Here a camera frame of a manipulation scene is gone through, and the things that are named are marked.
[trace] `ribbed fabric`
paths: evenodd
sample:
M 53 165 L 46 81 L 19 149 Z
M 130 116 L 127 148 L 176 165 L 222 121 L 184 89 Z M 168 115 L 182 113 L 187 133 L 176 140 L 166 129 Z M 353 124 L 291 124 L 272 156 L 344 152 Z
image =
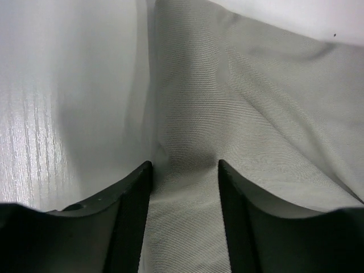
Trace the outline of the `ribbed fabric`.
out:
M 151 272 L 230 272 L 219 159 L 306 208 L 362 205 L 363 48 L 318 42 L 204 0 L 161 0 L 155 12 Z

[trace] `cloth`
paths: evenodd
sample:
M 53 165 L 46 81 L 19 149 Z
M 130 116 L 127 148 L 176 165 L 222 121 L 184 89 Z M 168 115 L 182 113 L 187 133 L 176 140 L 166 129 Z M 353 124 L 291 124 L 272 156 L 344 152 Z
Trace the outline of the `cloth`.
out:
M 155 7 L 159 149 L 150 272 L 230 272 L 217 162 L 294 204 L 364 199 L 364 49 L 323 43 L 205 0 Z

